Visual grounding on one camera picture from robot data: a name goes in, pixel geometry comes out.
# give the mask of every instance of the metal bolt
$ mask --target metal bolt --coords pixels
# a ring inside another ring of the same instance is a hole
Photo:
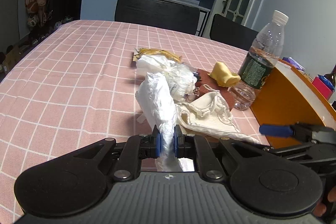
[[[118,179],[126,179],[131,175],[131,173],[127,170],[117,170],[114,172],[114,176]]]
[[[220,179],[223,176],[223,174],[218,170],[210,170],[206,172],[206,176],[211,179]]]

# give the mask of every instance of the black chair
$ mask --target black chair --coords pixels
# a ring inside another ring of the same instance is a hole
[[[115,21],[196,34],[200,11],[196,7],[159,0],[118,0]]]
[[[210,30],[211,40],[248,51],[257,34],[257,31],[233,22],[220,14],[215,14],[213,17]]]

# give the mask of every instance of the door handle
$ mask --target door handle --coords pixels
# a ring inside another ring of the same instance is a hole
[[[222,14],[224,14],[225,9],[226,9],[228,3],[229,3],[229,0],[223,0],[223,11],[222,11]]]

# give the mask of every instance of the purple package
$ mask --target purple package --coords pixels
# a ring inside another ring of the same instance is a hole
[[[282,58],[282,60],[286,61],[287,63],[290,63],[291,65],[293,65],[295,68],[297,68],[298,70],[302,70],[305,71],[305,68],[302,67],[298,62],[296,62],[293,58],[291,57],[284,57]]]

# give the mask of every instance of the dining table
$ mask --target dining table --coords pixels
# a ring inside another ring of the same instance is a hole
[[[134,49],[158,48],[211,71],[217,61],[237,73],[245,50],[194,35],[138,24],[77,20],[66,23],[26,55],[0,84],[0,223],[23,211],[14,183],[24,170],[98,140],[151,133],[135,92],[144,80]],[[250,109],[232,109],[234,123],[267,144]],[[154,170],[153,160],[142,162]]]

